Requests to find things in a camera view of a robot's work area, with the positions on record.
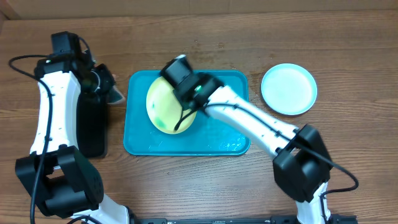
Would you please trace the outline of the black pink sponge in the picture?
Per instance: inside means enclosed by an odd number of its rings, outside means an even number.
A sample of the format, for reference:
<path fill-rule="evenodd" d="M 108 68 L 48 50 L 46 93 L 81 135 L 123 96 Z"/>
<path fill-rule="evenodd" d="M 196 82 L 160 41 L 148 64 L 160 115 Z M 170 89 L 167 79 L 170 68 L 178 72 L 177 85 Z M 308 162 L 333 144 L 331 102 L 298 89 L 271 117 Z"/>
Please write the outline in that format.
<path fill-rule="evenodd" d="M 126 100 L 125 96 L 120 92 L 116 85 L 113 85 L 108 91 L 108 102 L 109 105 L 121 104 Z"/>

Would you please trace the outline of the green rimmed yellow plate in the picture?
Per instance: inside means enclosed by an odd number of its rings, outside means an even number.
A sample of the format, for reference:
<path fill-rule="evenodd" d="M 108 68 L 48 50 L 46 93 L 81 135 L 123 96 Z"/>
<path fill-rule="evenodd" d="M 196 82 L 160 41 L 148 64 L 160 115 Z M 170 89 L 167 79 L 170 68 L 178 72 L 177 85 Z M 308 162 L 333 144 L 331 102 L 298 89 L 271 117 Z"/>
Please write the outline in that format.
<path fill-rule="evenodd" d="M 156 78 L 149 87 L 146 96 L 146 110 L 152 124 L 166 134 L 179 134 L 193 123 L 197 112 L 183 110 L 176 99 L 174 88 L 165 78 Z"/>

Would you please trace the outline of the light blue plate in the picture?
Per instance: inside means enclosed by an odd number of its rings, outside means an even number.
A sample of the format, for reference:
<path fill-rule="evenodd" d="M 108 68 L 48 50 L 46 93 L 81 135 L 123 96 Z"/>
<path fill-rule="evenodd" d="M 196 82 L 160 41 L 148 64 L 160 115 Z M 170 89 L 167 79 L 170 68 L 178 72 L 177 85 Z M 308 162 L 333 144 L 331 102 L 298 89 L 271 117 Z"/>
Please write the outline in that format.
<path fill-rule="evenodd" d="M 315 104 L 318 88 L 308 70 L 300 65 L 282 63 L 264 74 L 261 94 L 270 109 L 287 116 L 296 116 L 306 113 Z"/>

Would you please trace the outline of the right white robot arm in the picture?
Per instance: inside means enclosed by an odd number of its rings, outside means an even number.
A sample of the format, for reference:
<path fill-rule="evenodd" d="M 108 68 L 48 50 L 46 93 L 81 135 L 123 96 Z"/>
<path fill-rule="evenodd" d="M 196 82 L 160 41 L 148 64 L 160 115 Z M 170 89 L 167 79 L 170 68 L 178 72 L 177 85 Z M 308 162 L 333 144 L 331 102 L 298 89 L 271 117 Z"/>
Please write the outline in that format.
<path fill-rule="evenodd" d="M 185 75 L 172 86 L 183 107 L 230 125 L 268 153 L 274 180 L 295 200 L 300 223 L 330 221 L 324 193 L 331 158 L 317 129 L 308 124 L 299 129 L 269 116 L 208 73 Z"/>

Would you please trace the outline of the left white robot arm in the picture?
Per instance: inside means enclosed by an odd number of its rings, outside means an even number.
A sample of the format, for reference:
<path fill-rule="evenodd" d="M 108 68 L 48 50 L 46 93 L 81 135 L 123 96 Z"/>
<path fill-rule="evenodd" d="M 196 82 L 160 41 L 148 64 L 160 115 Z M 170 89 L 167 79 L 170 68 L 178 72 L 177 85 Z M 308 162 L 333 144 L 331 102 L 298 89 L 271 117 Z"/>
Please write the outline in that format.
<path fill-rule="evenodd" d="M 131 210 L 105 194 L 90 162 L 106 155 L 108 107 L 124 96 L 82 37 L 59 32 L 51 41 L 53 52 L 37 57 L 32 74 L 40 91 L 34 143 L 15 164 L 30 209 L 70 223 L 134 223 Z"/>

